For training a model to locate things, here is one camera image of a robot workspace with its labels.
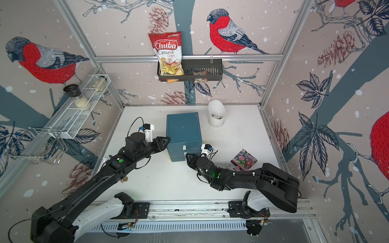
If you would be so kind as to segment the teal drawer cabinet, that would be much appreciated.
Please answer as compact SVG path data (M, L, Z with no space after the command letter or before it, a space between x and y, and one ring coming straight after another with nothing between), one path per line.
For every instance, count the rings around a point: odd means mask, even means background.
M172 162L185 161L185 155L201 154L202 135L197 112L167 115L166 136L170 138L167 150Z

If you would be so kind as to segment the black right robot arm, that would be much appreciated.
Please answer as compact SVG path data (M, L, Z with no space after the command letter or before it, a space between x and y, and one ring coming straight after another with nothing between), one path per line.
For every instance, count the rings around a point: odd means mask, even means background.
M185 157L187 165L218 191L237 188L257 190L279 209L297 212L299 180L272 164L264 163L261 168L251 171L231 171L215 166L205 156L187 154Z

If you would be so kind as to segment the flower seed bag pink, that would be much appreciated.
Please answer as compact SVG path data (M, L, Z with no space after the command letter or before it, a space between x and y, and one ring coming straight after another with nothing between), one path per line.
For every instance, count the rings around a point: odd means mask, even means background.
M227 165L232 171L248 171L258 160L245 149L242 149Z

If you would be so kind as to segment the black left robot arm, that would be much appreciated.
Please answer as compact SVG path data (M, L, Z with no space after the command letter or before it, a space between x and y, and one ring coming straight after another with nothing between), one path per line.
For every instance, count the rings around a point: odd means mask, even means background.
M167 148L169 137L156 137L150 142L136 132L125 139L126 145L86 184L49 209L40 207L31 220L30 238L34 243L72 243L78 226L74 224L84 209L103 192L127 176L139 161Z

